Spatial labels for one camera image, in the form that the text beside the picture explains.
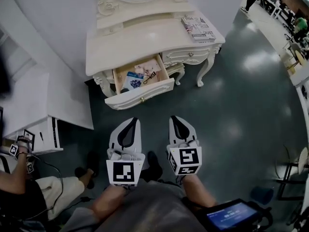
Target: vanity table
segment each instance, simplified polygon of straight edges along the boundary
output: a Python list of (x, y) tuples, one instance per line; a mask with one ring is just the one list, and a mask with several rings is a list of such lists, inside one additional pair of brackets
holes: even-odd
[[(92, 76), (107, 96), (112, 109), (124, 110), (147, 99), (172, 91), (180, 85), (184, 63), (197, 65), (207, 59), (197, 76), (212, 68), (224, 37), (214, 28), (216, 40), (197, 43), (181, 23), (182, 17), (204, 17), (187, 0), (98, 0), (97, 29), (87, 34), (86, 74)], [(123, 76), (137, 61), (156, 59), (160, 68), (157, 82), (121, 93)], [(176, 81), (169, 76), (178, 72)], [(115, 84), (116, 93), (110, 84)]]

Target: beige shorts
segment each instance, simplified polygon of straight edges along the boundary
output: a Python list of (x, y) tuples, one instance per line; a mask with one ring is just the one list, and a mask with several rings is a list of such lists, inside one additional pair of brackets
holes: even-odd
[[(56, 198), (62, 190), (60, 179), (51, 176), (38, 179), (36, 182), (43, 193), (47, 208), (53, 207)], [(55, 219), (61, 211), (83, 193), (84, 189), (83, 183), (77, 177), (63, 178), (63, 193), (57, 200), (54, 208), (48, 211), (48, 220)]]

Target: glossy floor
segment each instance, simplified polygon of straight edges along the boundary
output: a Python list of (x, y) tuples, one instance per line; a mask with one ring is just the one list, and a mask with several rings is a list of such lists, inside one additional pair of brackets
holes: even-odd
[[(104, 95), (91, 85), (90, 102), (94, 131), (61, 123), (60, 140), (64, 151), (43, 156), (64, 176), (74, 175), (89, 150), (101, 155), (95, 188), (85, 195), (97, 197), (108, 185), (106, 149), (110, 133), (123, 121), (137, 117), (141, 122), (142, 150), (153, 150), (164, 169), (163, 179), (175, 176), (166, 159), (169, 117), (177, 115), (191, 123), (203, 149), (203, 165), (198, 175), (218, 202), (237, 198), (249, 200), (255, 186), (274, 188), (275, 160), (284, 160), (287, 146), (296, 158), (307, 144), (302, 108), (281, 60), (264, 37), (242, 12), (234, 25), (214, 67), (196, 86), (200, 66), (187, 66), (181, 85), (172, 92), (156, 96), (129, 110), (116, 111), (104, 103)], [(40, 165), (42, 175), (51, 172)], [(288, 190), (287, 195), (303, 191)], [(298, 202), (275, 199), (275, 225), (270, 231), (283, 231)]]

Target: screen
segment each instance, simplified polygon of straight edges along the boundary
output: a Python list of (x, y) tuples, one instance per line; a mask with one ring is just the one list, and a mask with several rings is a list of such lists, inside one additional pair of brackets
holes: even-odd
[(251, 217), (256, 212), (246, 204), (238, 203), (223, 210), (207, 214), (207, 216), (218, 229), (224, 230)]

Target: person's arm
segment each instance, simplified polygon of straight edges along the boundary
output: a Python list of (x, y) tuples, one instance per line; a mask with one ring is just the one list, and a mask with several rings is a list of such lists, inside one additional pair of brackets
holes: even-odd
[(108, 186), (90, 209), (103, 221), (121, 205), (125, 194), (126, 190), (123, 187)]
[[(19, 152), (27, 152), (24, 147), (18, 148)], [(12, 174), (0, 172), (0, 189), (13, 194), (24, 194), (26, 191), (27, 155), (19, 154), (17, 165)]]
[(217, 204), (196, 174), (186, 175), (183, 178), (183, 187), (190, 201), (204, 207), (213, 207)]

